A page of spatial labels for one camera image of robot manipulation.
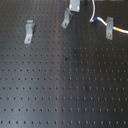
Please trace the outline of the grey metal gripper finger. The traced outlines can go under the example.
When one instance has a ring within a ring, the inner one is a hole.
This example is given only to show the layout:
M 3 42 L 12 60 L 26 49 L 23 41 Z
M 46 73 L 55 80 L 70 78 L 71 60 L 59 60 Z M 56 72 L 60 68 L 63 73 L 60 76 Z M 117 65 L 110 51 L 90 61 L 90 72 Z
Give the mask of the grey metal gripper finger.
M 74 12 L 80 11 L 80 0 L 70 0 L 69 9 Z

